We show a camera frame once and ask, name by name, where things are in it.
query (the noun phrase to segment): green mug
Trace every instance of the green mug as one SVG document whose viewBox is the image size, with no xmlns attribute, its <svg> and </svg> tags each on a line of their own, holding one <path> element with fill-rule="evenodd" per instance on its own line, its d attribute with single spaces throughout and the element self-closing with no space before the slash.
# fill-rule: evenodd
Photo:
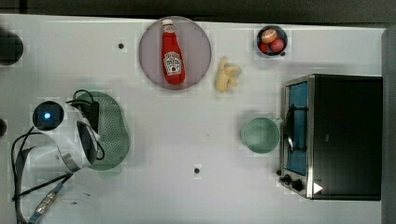
<svg viewBox="0 0 396 224">
<path fill-rule="evenodd" d="M 268 153 L 280 139 L 282 119 L 256 118 L 249 121 L 241 132 L 242 143 L 256 153 Z"/>
</svg>

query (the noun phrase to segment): ketchup bottle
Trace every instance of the ketchup bottle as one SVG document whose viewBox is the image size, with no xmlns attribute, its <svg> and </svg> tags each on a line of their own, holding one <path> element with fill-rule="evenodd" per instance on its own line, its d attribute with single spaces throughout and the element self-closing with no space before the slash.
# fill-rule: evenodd
<svg viewBox="0 0 396 224">
<path fill-rule="evenodd" d="M 186 78 L 186 73 L 172 20 L 163 20 L 162 59 L 165 80 L 172 85 L 181 84 Z"/>
</svg>

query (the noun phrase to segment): red fruit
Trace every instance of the red fruit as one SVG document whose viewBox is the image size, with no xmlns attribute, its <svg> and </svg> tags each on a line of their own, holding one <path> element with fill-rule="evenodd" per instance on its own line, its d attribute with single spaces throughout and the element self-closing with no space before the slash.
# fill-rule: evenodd
<svg viewBox="0 0 396 224">
<path fill-rule="evenodd" d="M 271 45 L 270 45 L 270 50 L 273 53 L 279 53 L 280 51 L 283 50 L 283 48 L 285 47 L 285 43 L 283 42 L 282 39 L 276 39 L 274 40 Z"/>
<path fill-rule="evenodd" d="M 265 43 L 260 43 L 259 44 L 259 49 L 262 53 L 267 54 L 268 53 L 268 45 Z"/>
</svg>

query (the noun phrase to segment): table surface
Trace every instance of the table surface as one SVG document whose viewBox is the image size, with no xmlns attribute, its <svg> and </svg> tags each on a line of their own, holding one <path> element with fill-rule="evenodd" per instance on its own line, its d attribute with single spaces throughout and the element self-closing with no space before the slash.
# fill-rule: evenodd
<svg viewBox="0 0 396 224">
<path fill-rule="evenodd" d="M 19 62 L 0 67 L 0 118 L 8 125 L 0 139 L 5 223 L 15 221 L 10 145 L 31 126 L 39 101 L 66 101 L 78 89 L 116 98 L 133 139 L 120 166 L 87 168 L 71 180 L 96 195 L 103 223 L 380 223 L 381 202 L 309 201 L 283 188 L 279 148 L 254 154 L 239 132 L 252 116 L 280 116 L 285 81 L 314 73 L 381 76 L 383 29 L 281 24 L 290 52 L 264 60 L 253 48 L 264 24 L 199 22 L 212 46 L 210 67 L 197 85 L 168 91 L 144 76 L 137 58 L 153 22 L 0 15 L 0 26 L 25 45 Z M 238 87 L 223 94 L 214 84 L 222 56 L 242 69 Z M 198 175 L 195 165 L 202 167 Z"/>
</svg>

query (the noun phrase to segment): green mesh cover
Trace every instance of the green mesh cover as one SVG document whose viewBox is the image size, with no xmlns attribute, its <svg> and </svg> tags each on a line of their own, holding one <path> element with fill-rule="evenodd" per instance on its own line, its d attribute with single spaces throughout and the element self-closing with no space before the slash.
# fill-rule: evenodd
<svg viewBox="0 0 396 224">
<path fill-rule="evenodd" d="M 131 145 L 130 137 L 119 104 L 105 93 L 91 91 L 91 94 L 93 100 L 99 103 L 98 134 L 105 157 L 101 161 L 95 161 L 90 168 L 104 171 L 116 167 L 124 160 Z M 81 94 L 77 99 L 91 101 L 87 93 Z"/>
</svg>

